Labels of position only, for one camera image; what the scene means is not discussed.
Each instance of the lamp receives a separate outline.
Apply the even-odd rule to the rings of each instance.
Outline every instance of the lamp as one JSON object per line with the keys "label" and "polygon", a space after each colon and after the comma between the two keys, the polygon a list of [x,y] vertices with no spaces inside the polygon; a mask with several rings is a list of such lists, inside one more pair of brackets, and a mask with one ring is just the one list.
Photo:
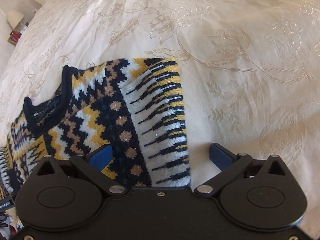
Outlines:
{"label": "lamp", "polygon": [[13,30],[15,29],[15,27],[17,27],[17,25],[21,22],[23,18],[24,15],[16,10],[11,10],[7,14],[7,20],[10,23]]}

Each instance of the patterned knit sweater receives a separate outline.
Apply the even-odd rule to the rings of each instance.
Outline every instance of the patterned knit sweater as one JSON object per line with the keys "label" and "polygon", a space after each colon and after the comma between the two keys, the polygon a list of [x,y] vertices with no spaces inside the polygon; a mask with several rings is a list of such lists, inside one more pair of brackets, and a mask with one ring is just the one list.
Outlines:
{"label": "patterned knit sweater", "polygon": [[110,144],[102,172],[137,186],[185,186],[190,168],[183,97],[174,59],[117,59],[65,66],[55,96],[25,98],[0,148],[0,194],[17,192],[44,155],[58,160]]}

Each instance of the bedspread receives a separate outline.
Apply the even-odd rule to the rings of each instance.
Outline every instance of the bedspread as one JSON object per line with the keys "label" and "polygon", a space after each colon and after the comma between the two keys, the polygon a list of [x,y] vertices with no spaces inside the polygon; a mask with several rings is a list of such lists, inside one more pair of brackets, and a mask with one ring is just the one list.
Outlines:
{"label": "bedspread", "polygon": [[320,236],[320,0],[47,0],[1,77],[1,144],[64,65],[123,57],[179,61],[192,187],[219,172],[212,142],[278,154],[308,198],[302,229]]}

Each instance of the black robotic gripper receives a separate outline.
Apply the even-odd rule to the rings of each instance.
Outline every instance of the black robotic gripper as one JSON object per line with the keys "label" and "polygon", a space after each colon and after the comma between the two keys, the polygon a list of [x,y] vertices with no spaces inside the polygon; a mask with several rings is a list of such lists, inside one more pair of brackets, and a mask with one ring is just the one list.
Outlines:
{"label": "black robotic gripper", "polygon": [[44,157],[15,198],[24,240],[311,240],[298,228],[307,208],[278,155],[253,160],[219,144],[210,159],[222,171],[196,188],[127,189],[84,156]]}

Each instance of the white wall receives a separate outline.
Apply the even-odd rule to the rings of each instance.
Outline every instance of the white wall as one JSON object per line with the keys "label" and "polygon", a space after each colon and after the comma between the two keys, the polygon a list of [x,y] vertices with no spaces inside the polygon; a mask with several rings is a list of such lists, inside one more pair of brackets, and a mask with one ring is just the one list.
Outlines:
{"label": "white wall", "polygon": [[6,20],[6,14],[15,9],[22,12],[25,20],[30,22],[33,18],[32,12],[40,7],[34,0],[0,0],[0,78],[15,47],[7,42],[12,29]]}

